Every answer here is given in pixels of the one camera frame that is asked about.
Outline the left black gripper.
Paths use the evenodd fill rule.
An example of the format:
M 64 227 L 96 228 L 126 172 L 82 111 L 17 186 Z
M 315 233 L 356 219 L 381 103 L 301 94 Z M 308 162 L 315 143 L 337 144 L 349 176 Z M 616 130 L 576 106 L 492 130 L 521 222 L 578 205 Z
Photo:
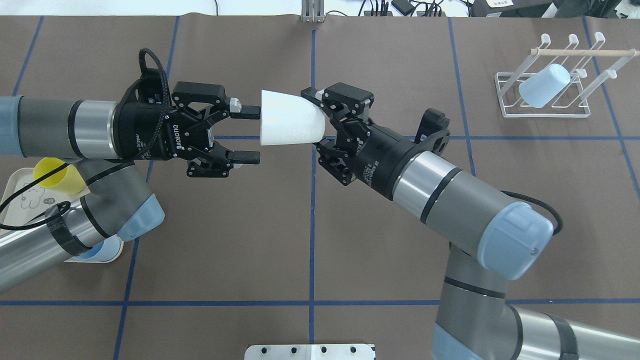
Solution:
M 224 178 L 233 167 L 261 163 L 260 152 L 229 150 L 211 134 L 215 123 L 229 116 L 260 120 L 259 105 L 243 105 L 238 98 L 229 98 L 219 84 L 180 81 L 170 97 L 176 104 L 163 109 L 166 104 L 137 101 L 134 83 L 115 108 L 113 136 L 119 158 L 182 158 L 189 163 L 189 177 L 205 178 Z

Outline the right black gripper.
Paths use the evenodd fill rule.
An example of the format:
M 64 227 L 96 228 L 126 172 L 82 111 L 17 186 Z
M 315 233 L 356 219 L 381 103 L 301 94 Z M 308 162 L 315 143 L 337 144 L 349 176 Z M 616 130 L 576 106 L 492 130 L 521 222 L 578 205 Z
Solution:
M 370 108 L 374 94 L 338 82 L 324 89 L 302 89 L 301 96 L 323 111 L 336 130 L 335 136 L 313 143 L 320 166 L 343 186 L 357 179 L 392 200 L 400 171 L 409 162 L 415 144 L 373 122 Z

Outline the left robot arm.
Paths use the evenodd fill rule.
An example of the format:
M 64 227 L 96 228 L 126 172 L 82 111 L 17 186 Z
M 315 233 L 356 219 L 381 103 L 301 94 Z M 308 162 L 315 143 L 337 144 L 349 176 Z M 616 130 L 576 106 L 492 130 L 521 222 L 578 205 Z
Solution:
M 37 186 L 78 194 L 38 211 L 34 219 L 2 224 L 1 291 L 6 292 L 103 241 L 134 240 L 163 222 L 165 214 L 137 160 L 188 162 L 191 178 L 226 178 L 234 167 L 260 162 L 258 152 L 233 151 L 214 139 L 222 120 L 258 120 L 258 105 L 243 105 L 222 85 L 178 82 L 141 67 L 141 75 L 119 101 L 1 98 L 1 154 L 50 157 L 34 179 Z

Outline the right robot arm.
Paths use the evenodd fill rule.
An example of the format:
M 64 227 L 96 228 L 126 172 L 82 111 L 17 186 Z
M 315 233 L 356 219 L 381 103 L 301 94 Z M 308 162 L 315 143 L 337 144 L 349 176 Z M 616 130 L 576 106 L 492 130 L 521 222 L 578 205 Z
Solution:
M 333 139 L 318 163 L 343 185 L 360 180 L 449 243 L 430 353 L 435 360 L 637 360 L 639 339 L 506 303 L 559 228 L 442 157 L 450 120 L 425 110 L 414 140 L 374 123 L 375 97 L 342 82 L 301 96 L 325 114 Z

